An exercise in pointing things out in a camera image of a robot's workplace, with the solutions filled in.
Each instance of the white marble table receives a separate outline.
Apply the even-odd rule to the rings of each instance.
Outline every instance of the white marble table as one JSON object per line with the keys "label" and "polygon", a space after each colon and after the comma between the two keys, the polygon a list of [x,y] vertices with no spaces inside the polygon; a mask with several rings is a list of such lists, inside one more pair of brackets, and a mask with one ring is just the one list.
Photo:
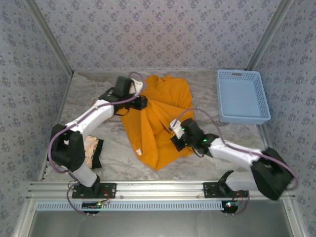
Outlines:
{"label": "white marble table", "polygon": [[[173,75],[186,79],[191,88],[194,106],[207,111],[218,121],[216,71],[143,73],[159,76]],[[60,123],[65,124],[80,116],[99,95],[115,84],[118,76],[127,75],[128,72],[75,72]],[[195,112],[195,116],[205,133],[216,134],[215,127],[205,115]],[[227,140],[252,148],[264,148],[255,125],[218,124]],[[103,168],[95,170],[101,180],[202,180],[219,179],[230,169],[246,172],[233,163],[207,156],[199,158],[196,155],[179,158],[165,168],[155,171],[135,156],[119,117],[112,117],[105,121],[91,135],[104,140],[100,155]],[[50,166],[47,167],[44,181],[67,180],[71,180],[68,175],[57,174]]]}

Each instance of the blue tray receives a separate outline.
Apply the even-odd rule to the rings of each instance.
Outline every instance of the blue tray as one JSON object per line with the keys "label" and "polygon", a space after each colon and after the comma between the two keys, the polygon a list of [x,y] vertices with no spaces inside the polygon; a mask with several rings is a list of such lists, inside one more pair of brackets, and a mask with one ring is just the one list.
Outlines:
{"label": "blue tray", "polygon": [[220,122],[263,124],[271,119],[259,72],[217,71]]}

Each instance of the wall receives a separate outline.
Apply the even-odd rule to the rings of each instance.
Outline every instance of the wall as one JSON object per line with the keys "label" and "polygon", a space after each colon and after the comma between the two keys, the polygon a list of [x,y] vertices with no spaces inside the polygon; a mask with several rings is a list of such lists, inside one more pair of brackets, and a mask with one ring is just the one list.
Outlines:
{"label": "wall", "polygon": [[36,180],[68,78],[22,0],[0,1],[0,236]]}
{"label": "wall", "polygon": [[296,0],[258,66],[273,146],[301,179],[298,202],[316,236],[316,3]]}
{"label": "wall", "polygon": [[244,68],[279,0],[37,0],[74,70]]}

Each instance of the orange towel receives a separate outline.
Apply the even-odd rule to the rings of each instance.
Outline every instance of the orange towel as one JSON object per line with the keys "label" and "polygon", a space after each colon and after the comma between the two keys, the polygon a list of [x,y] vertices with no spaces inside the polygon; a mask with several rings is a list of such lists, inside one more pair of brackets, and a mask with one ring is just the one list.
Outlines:
{"label": "orange towel", "polygon": [[[188,83],[181,78],[150,76],[146,83],[142,95],[148,98],[147,107],[141,111],[130,109],[121,120],[137,157],[159,170],[193,153],[188,147],[178,152],[170,140],[174,133],[169,131],[171,121],[193,107],[192,95]],[[193,111],[185,113],[180,121],[188,118],[194,118]]]}

